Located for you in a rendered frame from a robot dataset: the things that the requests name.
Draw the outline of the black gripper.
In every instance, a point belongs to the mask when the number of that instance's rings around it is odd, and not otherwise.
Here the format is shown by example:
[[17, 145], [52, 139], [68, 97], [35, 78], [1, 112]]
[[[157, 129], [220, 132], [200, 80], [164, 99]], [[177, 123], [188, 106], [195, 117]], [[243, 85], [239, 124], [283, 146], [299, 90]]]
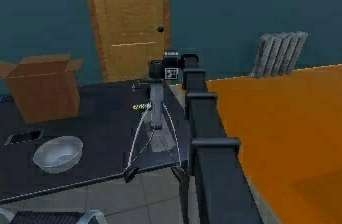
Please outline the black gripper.
[[[168, 110], [168, 107], [163, 104], [164, 102], [164, 65], [162, 60], [152, 60], [148, 63], [148, 77], [139, 80], [140, 84], [148, 84], [150, 86], [149, 99], [151, 101], [151, 113], [152, 120], [150, 122], [151, 127], [155, 130], [160, 130], [162, 128], [162, 106], [170, 120], [171, 128], [174, 134], [176, 149], [177, 149], [177, 160], [175, 165], [171, 167], [171, 172], [178, 180], [179, 183], [185, 182], [185, 171], [182, 168], [181, 153], [179, 147], [179, 140], [176, 134], [176, 128]], [[139, 132], [144, 122], [144, 118], [147, 116], [149, 108], [146, 108], [141, 115], [138, 126], [136, 128], [134, 138], [132, 140], [131, 149], [128, 156], [127, 166], [123, 172], [123, 178], [126, 183], [131, 182], [138, 173], [139, 168], [133, 166], [134, 149], [138, 140]]]

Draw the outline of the small yellow green object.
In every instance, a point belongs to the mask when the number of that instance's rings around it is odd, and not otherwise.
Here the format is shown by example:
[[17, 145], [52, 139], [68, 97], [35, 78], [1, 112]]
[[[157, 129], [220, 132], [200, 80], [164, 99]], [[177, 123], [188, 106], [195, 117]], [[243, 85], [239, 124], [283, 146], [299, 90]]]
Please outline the small yellow green object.
[[133, 105], [132, 110], [140, 110], [140, 111], [145, 111], [145, 110], [151, 110], [152, 109], [152, 106], [150, 103], [147, 103], [147, 104], [136, 104], [136, 105]]

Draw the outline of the black table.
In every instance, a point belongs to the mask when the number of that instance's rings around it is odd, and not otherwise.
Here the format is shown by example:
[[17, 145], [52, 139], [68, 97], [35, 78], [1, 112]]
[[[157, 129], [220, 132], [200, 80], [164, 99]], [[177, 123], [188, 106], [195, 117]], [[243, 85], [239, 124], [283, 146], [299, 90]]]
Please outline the black table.
[[[136, 81], [83, 85], [75, 118], [25, 124], [15, 103], [0, 103], [0, 205], [120, 178], [126, 168], [147, 91]], [[12, 134], [43, 130], [39, 140], [6, 145]], [[49, 174], [33, 163], [39, 146], [60, 136], [83, 142], [78, 164], [66, 172]], [[137, 146], [147, 133], [141, 127]]]

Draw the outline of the white bowl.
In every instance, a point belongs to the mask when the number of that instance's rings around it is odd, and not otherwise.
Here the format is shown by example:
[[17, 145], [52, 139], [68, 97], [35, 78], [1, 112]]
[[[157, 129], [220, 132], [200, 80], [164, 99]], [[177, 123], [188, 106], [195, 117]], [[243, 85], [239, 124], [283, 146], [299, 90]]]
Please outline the white bowl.
[[83, 142], [75, 136], [61, 136], [45, 142], [34, 153], [33, 162], [47, 173], [73, 168], [82, 157]]

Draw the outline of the wooden room door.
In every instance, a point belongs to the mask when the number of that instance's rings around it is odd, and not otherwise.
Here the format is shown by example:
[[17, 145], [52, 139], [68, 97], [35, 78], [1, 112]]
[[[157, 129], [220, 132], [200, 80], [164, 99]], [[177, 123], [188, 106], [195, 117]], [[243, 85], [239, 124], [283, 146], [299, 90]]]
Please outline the wooden room door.
[[[170, 48], [170, 0], [87, 0], [102, 79], [143, 78]], [[158, 26], [164, 32], [157, 31]]]

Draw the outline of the brown cardboard box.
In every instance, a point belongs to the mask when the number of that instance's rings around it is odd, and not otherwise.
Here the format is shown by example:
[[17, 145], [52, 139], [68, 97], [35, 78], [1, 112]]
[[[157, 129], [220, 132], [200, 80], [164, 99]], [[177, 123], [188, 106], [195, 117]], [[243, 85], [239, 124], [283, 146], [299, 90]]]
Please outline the brown cardboard box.
[[71, 118], [78, 115], [76, 72], [82, 63], [70, 53], [26, 56], [18, 64], [0, 61], [0, 79], [26, 124]]

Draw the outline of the grey chair with black seat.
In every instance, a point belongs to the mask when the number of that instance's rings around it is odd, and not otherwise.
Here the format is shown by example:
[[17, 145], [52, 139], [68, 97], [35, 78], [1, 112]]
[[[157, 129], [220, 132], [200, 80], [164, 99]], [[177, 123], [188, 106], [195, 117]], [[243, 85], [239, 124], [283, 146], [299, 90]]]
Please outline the grey chair with black seat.
[[0, 215], [8, 224], [108, 224], [104, 214], [99, 210], [79, 212], [13, 212], [0, 208]]

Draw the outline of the grey radiator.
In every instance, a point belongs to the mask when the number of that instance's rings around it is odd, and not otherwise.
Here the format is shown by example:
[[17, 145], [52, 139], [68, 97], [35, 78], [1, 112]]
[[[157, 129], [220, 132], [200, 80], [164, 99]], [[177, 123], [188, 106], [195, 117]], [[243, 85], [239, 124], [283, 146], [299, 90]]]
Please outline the grey radiator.
[[291, 74], [307, 37], [308, 33], [302, 31], [263, 34], [250, 76], [267, 78]]

